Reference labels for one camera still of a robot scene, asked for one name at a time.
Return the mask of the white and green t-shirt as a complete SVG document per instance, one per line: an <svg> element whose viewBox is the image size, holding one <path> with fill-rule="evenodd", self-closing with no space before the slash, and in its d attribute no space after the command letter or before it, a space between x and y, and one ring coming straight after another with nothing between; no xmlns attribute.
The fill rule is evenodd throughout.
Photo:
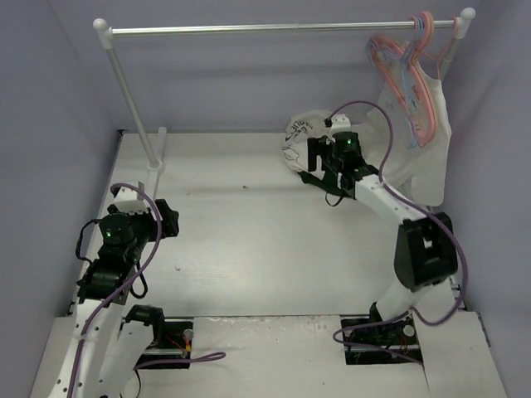
<svg viewBox="0 0 531 398"><path fill-rule="evenodd" d="M354 182L329 182L321 170L320 158L315 172L308 171L307 139L329 136L324 120L333 116L329 111L315 110L295 116L286 128L285 142L281 148L290 170L298 174L305 184L317 187L339 198L347 197L353 190Z"/></svg>

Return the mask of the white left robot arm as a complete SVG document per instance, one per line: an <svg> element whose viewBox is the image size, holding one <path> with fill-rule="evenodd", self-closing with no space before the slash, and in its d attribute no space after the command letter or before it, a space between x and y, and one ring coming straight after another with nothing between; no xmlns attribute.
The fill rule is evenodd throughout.
<svg viewBox="0 0 531 398"><path fill-rule="evenodd" d="M97 256L78 281L71 339L50 397L118 397L144 350L166 337L160 307L124 306L161 240L179 233L178 211L166 200L116 198L92 220L102 237Z"/></svg>

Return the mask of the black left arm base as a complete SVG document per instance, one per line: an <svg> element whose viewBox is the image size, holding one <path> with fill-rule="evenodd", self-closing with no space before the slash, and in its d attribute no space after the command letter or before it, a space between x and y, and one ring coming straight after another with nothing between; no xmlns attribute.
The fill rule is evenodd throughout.
<svg viewBox="0 0 531 398"><path fill-rule="evenodd" d="M113 353L133 371L187 370L192 340L192 321L167 319L159 307L135 304L120 325Z"/></svg>

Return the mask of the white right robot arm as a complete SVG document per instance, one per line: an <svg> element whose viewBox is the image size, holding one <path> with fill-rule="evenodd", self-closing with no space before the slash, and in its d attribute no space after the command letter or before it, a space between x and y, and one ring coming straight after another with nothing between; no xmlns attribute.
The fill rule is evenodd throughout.
<svg viewBox="0 0 531 398"><path fill-rule="evenodd" d="M311 172L321 166L332 174L342 194L368 206L397 228L393 281L372 304L367 321L369 336L385 342L396 333L400 315L411 310L431 287L457 272L451 219L444 213L424 211L387 185L378 170L363 159L357 133L343 131L331 138L309 138L307 149Z"/></svg>

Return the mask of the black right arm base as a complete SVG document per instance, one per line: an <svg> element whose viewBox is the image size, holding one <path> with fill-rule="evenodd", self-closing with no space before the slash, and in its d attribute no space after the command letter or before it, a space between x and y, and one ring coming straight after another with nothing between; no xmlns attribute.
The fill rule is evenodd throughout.
<svg viewBox="0 0 531 398"><path fill-rule="evenodd" d="M423 364L412 316L394 323L367 327L369 318L342 318L337 339L343 343L348 366Z"/></svg>

